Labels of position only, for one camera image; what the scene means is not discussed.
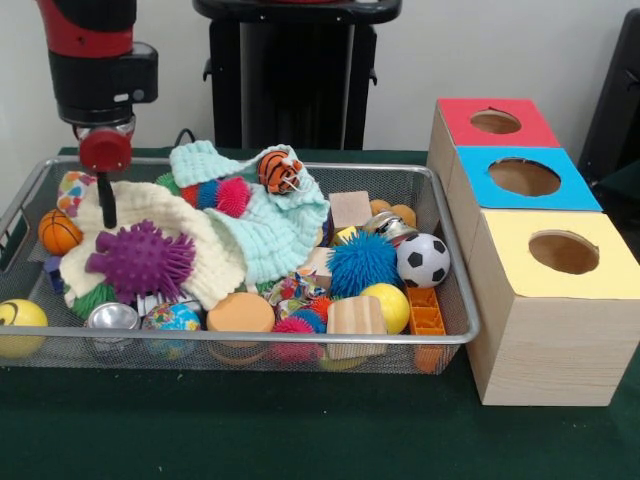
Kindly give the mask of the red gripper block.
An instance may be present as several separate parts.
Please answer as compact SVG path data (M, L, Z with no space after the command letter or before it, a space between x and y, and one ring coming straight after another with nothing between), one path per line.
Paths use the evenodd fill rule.
M113 229L117 225L115 196L107 173L124 171L130 165L134 132L134 122L116 126L74 127L80 163L97 173L99 204L106 229Z

